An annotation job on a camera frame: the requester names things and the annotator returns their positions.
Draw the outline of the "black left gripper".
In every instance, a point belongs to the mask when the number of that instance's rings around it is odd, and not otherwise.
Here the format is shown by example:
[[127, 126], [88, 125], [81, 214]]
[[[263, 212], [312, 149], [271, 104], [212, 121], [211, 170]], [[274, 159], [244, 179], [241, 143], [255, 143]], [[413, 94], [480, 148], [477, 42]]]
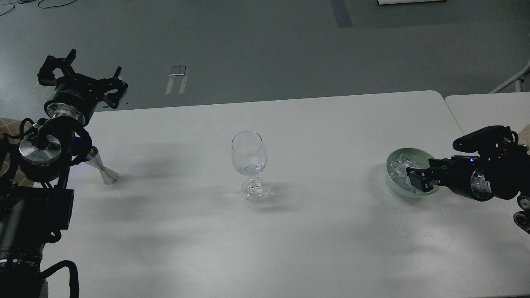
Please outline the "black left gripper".
[[[107, 79], [93, 79], [77, 76], [72, 68], [77, 50], [72, 49], [65, 58], [47, 56], [37, 74], [41, 86], [55, 86], [44, 110], [48, 117], [66, 115], [82, 125], [89, 124], [99, 102], [110, 109], [117, 109], [128, 90], [128, 84], [121, 78], [122, 67], [118, 66], [113, 76]], [[60, 70], [62, 77], [55, 77]]]

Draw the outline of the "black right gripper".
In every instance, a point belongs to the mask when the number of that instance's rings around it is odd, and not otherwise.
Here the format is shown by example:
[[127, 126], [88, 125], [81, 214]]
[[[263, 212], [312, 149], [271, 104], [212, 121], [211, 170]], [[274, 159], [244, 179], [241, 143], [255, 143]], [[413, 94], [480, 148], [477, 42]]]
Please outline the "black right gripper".
[[471, 186], [472, 174], [477, 170], [478, 162], [478, 156], [453, 156], [441, 160], [431, 158], [418, 166], [407, 167], [406, 174], [420, 194], [433, 194], [441, 186], [454, 194], [482, 202]]

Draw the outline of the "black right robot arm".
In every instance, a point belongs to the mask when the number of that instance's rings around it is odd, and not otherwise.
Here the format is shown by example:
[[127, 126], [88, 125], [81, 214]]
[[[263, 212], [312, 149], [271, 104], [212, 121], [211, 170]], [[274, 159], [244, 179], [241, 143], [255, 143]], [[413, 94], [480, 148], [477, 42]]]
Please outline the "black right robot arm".
[[435, 186], [479, 202], [492, 198], [517, 199], [519, 211], [513, 221], [529, 232], [528, 148], [510, 137], [464, 136], [453, 142], [461, 155], [429, 159], [428, 168], [406, 168], [411, 185], [430, 192]]

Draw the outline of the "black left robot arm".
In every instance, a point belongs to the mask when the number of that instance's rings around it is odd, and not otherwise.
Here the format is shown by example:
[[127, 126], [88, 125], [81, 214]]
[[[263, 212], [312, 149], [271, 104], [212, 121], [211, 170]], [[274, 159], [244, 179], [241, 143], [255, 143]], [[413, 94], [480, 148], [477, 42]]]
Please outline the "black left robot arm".
[[128, 85], [121, 67], [107, 79], [93, 79], [72, 67], [77, 52], [48, 56], [38, 72], [41, 86], [53, 92], [43, 109], [45, 118], [19, 121], [1, 129], [1, 296], [47, 298], [48, 278], [66, 268], [69, 296], [80, 295], [78, 269], [62, 260], [41, 269], [45, 245], [61, 239], [72, 217], [74, 190], [68, 189], [70, 169], [80, 163], [99, 170], [105, 184], [119, 179], [107, 168], [87, 132], [95, 108], [104, 102], [117, 109]]

